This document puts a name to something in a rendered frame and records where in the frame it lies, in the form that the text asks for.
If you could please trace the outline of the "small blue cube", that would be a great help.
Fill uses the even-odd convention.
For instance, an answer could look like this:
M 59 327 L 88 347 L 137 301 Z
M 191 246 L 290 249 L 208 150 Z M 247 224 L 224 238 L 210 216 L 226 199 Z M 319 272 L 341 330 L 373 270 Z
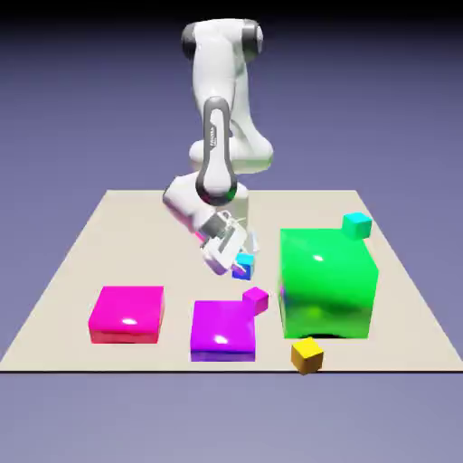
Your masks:
M 254 272 L 254 255 L 241 252 L 237 255 L 232 266 L 232 277 L 234 279 L 251 280 Z

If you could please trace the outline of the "large green box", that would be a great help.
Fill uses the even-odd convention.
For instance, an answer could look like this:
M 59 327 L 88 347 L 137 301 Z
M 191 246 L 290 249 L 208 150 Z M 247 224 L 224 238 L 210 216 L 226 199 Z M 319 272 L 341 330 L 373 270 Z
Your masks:
M 365 339 L 379 270 L 364 241 L 334 228 L 279 234 L 279 309 L 288 339 Z

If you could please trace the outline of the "small yellow cube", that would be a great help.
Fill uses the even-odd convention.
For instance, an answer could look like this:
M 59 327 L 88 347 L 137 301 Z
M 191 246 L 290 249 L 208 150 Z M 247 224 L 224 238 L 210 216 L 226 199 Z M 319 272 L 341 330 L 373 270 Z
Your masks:
M 324 350 L 313 337 L 308 337 L 292 344 L 290 359 L 300 374 L 315 373 L 322 367 Z

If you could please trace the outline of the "large purple box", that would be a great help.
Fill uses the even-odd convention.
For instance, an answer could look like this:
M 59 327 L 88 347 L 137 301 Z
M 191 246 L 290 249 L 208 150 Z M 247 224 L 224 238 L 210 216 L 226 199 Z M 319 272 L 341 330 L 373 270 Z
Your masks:
M 192 362 L 254 362 L 254 308 L 244 301 L 198 300 L 190 337 Z

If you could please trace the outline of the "small cyan cube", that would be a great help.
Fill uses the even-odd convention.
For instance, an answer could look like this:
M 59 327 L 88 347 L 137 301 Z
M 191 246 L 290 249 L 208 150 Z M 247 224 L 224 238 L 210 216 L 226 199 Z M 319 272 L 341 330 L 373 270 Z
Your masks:
M 342 231 L 353 240 L 364 240 L 370 237 L 372 219 L 361 212 L 347 213 L 343 217 Z

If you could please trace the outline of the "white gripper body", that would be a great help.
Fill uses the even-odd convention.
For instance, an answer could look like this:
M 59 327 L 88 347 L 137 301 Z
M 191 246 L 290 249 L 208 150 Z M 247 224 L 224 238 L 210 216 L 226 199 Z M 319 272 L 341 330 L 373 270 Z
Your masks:
M 201 246 L 203 259 L 216 275 L 223 275 L 234 265 L 246 239 L 247 232 L 244 228 L 229 226 Z

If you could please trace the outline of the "small purple cube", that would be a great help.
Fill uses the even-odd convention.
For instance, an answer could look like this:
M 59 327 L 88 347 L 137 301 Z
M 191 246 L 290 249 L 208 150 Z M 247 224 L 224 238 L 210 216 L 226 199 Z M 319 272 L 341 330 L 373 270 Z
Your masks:
M 261 288 L 253 287 L 242 294 L 242 301 L 249 304 L 257 316 L 268 309 L 269 294 Z

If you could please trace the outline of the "large pink box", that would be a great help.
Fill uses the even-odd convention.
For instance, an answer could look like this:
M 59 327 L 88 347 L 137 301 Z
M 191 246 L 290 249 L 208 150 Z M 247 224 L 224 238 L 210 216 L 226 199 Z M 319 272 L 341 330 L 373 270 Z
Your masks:
M 163 286 L 105 286 L 90 314 L 90 341 L 156 344 L 164 313 Z

